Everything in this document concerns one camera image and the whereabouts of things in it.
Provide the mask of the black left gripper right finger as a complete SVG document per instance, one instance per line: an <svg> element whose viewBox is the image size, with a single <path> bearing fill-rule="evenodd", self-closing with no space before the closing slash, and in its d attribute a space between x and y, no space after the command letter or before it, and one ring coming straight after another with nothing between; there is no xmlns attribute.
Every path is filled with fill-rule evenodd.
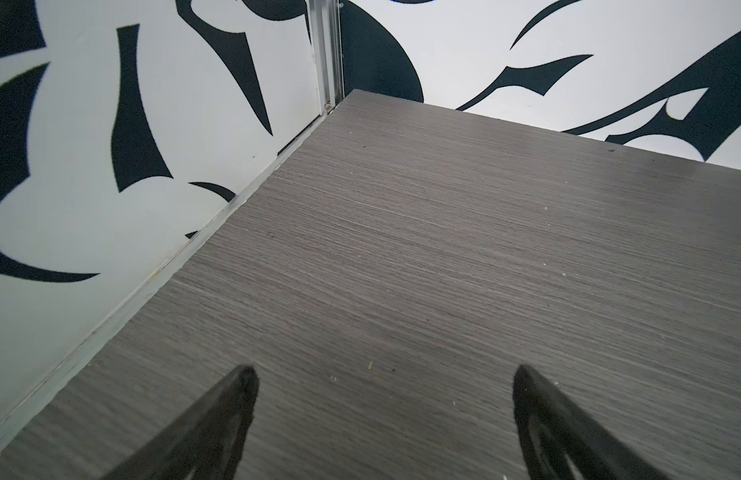
<svg viewBox="0 0 741 480"><path fill-rule="evenodd" d="M516 426L532 479L666 479L533 366L513 383Z"/></svg>

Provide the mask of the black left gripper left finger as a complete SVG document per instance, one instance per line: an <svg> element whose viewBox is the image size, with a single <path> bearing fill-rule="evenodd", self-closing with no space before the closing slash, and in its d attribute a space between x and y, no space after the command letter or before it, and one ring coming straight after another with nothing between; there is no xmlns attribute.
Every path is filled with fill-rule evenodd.
<svg viewBox="0 0 741 480"><path fill-rule="evenodd" d="M254 420L260 378L236 366L106 479L232 479Z"/></svg>

